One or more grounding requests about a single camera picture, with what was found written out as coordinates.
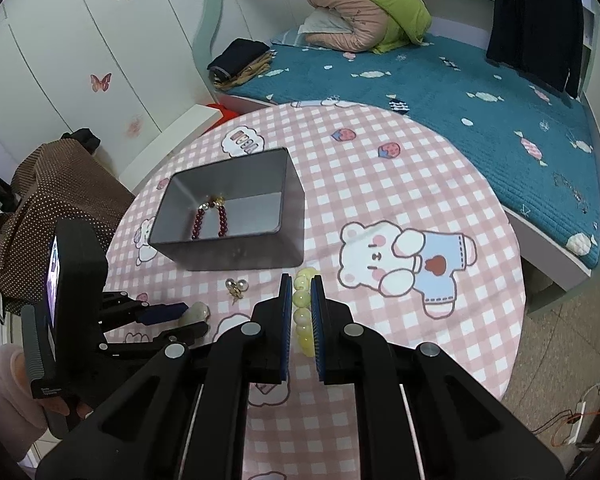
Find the metal screw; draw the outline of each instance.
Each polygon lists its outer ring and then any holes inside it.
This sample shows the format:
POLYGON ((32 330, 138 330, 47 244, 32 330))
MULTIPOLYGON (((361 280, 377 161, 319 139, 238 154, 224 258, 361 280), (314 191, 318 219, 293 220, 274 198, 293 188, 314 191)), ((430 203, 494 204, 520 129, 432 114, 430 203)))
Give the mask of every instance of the metal screw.
POLYGON ((242 330, 244 335, 256 335, 257 333, 260 333, 260 325, 250 321, 245 323, 240 330, 242 330))
POLYGON ((349 323, 346 327, 344 327, 344 333, 351 337, 358 337, 362 335, 364 331, 364 327, 358 323, 349 323))
POLYGON ((420 352, 427 357, 435 357, 440 353, 440 347, 435 343, 426 342, 420 345, 420 352))
POLYGON ((184 346, 181 344, 171 344, 164 349, 164 354, 169 359, 177 359, 184 354, 184 346))

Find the gray storage box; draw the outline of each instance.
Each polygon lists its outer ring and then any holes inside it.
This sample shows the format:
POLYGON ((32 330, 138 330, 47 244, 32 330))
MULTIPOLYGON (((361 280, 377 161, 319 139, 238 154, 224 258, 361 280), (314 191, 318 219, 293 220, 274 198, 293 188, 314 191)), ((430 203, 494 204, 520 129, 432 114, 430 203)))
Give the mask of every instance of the gray storage box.
POLYGON ((304 189, 286 148, 219 160, 175 173, 164 192, 149 245, 187 270, 297 267, 304 259, 304 189), (225 199, 228 232, 218 237, 218 210, 205 212, 191 239, 198 206, 225 199))

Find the round table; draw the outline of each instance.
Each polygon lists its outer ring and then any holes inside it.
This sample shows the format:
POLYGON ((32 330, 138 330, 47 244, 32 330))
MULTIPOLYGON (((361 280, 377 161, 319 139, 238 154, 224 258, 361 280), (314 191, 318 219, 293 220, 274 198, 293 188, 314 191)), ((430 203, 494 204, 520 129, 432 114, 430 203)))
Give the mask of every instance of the round table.
MULTIPOLYGON (((319 270, 327 298, 348 304, 387 341, 436 342, 501 398, 525 305, 516 237, 491 187, 458 150, 387 110, 297 102, 204 134, 157 171, 124 215, 107 253, 107 290, 151 303, 203 301, 211 311, 205 342, 275 296, 280 274, 299 269, 189 272, 147 244, 172 174, 244 155, 254 143, 291 154, 306 197, 303 267, 319 270), (243 135, 234 135, 238 128, 243 135), (414 279, 392 273, 400 265, 414 279), (242 300, 232 302, 227 278, 248 281, 242 300)), ((164 329, 129 325, 108 339, 147 340, 164 329)), ((353 388, 320 384, 294 336, 287 383, 252 384, 249 402, 244 478, 360 478, 353 388)))

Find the teal bedspread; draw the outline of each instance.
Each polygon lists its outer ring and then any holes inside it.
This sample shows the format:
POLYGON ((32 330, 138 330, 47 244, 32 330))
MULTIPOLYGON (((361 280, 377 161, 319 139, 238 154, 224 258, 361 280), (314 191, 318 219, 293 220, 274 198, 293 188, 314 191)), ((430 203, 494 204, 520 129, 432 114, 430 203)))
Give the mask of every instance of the teal bedspread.
POLYGON ((274 47, 270 72, 229 94, 277 104, 336 98, 408 114, 458 148, 503 205, 596 266, 600 192, 580 102, 437 36, 382 55, 274 47))

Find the person's hand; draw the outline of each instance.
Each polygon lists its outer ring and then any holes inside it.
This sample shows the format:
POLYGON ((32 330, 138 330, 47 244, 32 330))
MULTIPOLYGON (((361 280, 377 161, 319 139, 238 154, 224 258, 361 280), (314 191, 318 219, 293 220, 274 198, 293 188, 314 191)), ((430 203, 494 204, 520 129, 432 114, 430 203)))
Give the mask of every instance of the person's hand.
MULTIPOLYGON (((26 391, 30 392, 29 378, 25 368, 24 354, 18 355, 13 364, 13 375, 17 383, 26 391)), ((68 416, 70 413, 69 407, 61 397, 47 397, 46 399, 34 399, 42 408, 48 412, 60 413, 60 415, 68 416)), ((93 410, 84 402, 80 402, 76 408, 76 412, 80 418, 85 418, 93 410)))

